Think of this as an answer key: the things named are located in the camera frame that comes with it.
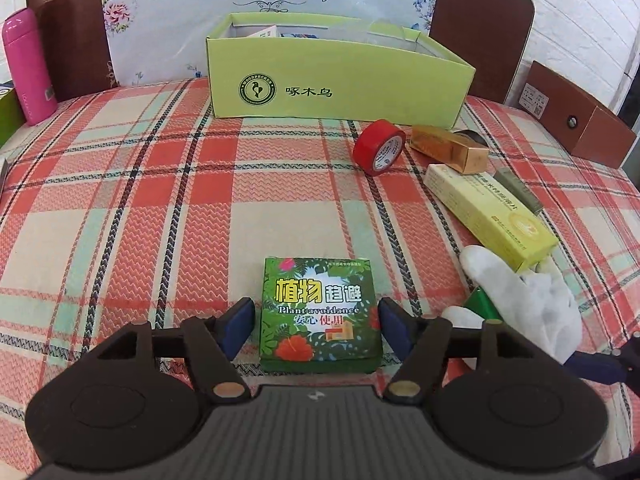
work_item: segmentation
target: black round object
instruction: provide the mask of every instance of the black round object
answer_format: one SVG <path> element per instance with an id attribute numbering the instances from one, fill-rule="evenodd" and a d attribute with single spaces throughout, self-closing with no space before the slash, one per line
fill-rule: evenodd
<path id="1" fill-rule="evenodd" d="M 158 460 L 199 420 L 183 382 L 127 360 L 82 360 L 31 400 L 25 426 L 40 459 L 78 470 L 114 471 Z"/>
<path id="2" fill-rule="evenodd" d="M 580 379 L 545 362 L 500 360 L 433 398 L 439 430 L 474 460 L 510 470 L 557 470 L 596 452 L 607 410 Z"/>
<path id="3" fill-rule="evenodd" d="M 456 133 L 460 135 L 464 135 L 465 137 L 468 137 L 469 139 L 474 140 L 478 144 L 482 144 L 485 147 L 489 147 L 489 145 L 486 143 L 486 140 L 484 140 L 484 137 L 480 135 L 478 132 L 475 132 L 473 130 L 460 130 Z"/>

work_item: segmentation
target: wall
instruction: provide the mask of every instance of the wall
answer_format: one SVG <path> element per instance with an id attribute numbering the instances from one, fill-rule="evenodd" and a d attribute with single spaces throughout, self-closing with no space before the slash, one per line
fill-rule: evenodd
<path id="1" fill-rule="evenodd" d="M 634 42 L 640 0 L 533 0 L 536 17 L 511 101 L 536 59 L 557 70 L 617 110 L 638 60 Z M 24 0 L 0 0 L 0 20 Z M 0 81 L 8 78 L 0 46 Z"/>

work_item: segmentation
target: green object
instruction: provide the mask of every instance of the green object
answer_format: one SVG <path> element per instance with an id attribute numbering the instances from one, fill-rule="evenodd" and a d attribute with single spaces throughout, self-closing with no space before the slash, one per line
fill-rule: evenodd
<path id="1" fill-rule="evenodd" d="M 0 84 L 0 146 L 25 122 L 13 85 Z"/>
<path id="2" fill-rule="evenodd" d="M 245 37 L 269 25 L 318 39 Z M 452 128 L 476 72 L 423 32 L 340 16 L 238 12 L 206 41 L 216 117 L 383 118 Z"/>
<path id="3" fill-rule="evenodd" d="M 538 216 L 544 209 L 538 197 L 509 168 L 500 168 L 495 172 L 494 179 L 500 182 L 507 191 L 520 200 L 534 215 Z"/>
<path id="4" fill-rule="evenodd" d="M 382 357 L 368 260 L 267 258 L 260 364 L 268 372 L 373 372 Z"/>
<path id="5" fill-rule="evenodd" d="M 503 320 L 486 292 L 479 286 L 476 286 L 474 291 L 471 293 L 471 296 L 469 296 L 463 306 L 475 312 L 483 319 Z"/>

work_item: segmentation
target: pink thermos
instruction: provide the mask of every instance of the pink thermos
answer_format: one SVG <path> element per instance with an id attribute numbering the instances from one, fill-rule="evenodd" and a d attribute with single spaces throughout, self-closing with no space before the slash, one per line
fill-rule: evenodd
<path id="1" fill-rule="evenodd" d="M 38 124 L 56 111 L 58 102 L 44 61 L 36 15 L 31 9 L 19 10 L 5 20 L 2 43 L 27 123 Z"/>

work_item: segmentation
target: metal grommet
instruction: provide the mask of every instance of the metal grommet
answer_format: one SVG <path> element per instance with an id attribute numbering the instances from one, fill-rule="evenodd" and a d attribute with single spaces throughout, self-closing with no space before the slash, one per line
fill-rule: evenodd
<path id="1" fill-rule="evenodd" d="M 398 381 L 389 385 L 389 391 L 396 397 L 415 397 L 420 393 L 420 386 L 413 381 Z"/>
<path id="2" fill-rule="evenodd" d="M 244 394 L 244 386 L 238 383 L 220 383 L 213 387 L 213 393 L 222 399 L 235 399 Z"/>

